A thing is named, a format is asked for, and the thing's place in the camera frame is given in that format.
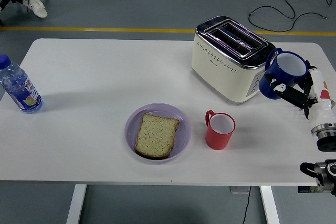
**mug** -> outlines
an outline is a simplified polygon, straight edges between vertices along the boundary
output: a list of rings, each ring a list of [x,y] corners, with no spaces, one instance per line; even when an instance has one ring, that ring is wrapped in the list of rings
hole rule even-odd
[[[274,54],[277,55],[270,64]],[[294,52],[283,51],[281,48],[273,49],[265,64],[265,73],[270,73],[274,79],[291,87],[304,78],[307,72],[308,65],[301,56]],[[259,81],[259,90],[267,98],[274,100],[280,98],[266,80],[265,75]]]
[[[224,149],[236,128],[235,120],[226,113],[215,113],[209,110],[205,114],[207,131],[206,144],[215,150]]]

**water bottle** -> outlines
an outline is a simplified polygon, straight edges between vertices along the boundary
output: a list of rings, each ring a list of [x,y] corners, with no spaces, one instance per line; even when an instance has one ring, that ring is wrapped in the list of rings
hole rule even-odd
[[[34,113],[42,107],[42,97],[26,72],[7,55],[0,55],[0,83],[23,112]]]

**mug handle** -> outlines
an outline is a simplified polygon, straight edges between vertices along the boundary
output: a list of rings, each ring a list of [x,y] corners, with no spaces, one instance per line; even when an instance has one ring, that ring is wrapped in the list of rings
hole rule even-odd
[[[266,63],[265,63],[265,72],[267,71],[267,69],[269,68],[269,65],[271,64],[271,60],[273,58],[273,55],[275,53],[280,54],[282,52],[283,52],[283,50],[281,48],[276,47],[269,53],[269,55],[267,57],[267,60],[266,60]]]
[[[209,121],[210,121],[210,118],[215,114],[215,112],[213,112],[212,110],[209,110],[206,112],[205,114],[205,124],[206,126],[208,127],[209,125]]]

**cream toaster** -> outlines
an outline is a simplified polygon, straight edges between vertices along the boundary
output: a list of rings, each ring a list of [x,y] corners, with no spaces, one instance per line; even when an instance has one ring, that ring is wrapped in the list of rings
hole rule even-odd
[[[231,18],[214,17],[196,28],[192,69],[228,100],[242,103],[259,91],[274,48]]]

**slice of bread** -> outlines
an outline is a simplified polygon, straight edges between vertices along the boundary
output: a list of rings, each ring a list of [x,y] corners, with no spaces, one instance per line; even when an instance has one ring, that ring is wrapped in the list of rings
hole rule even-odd
[[[144,114],[137,136],[135,152],[148,159],[165,159],[174,147],[180,121],[173,118]]]

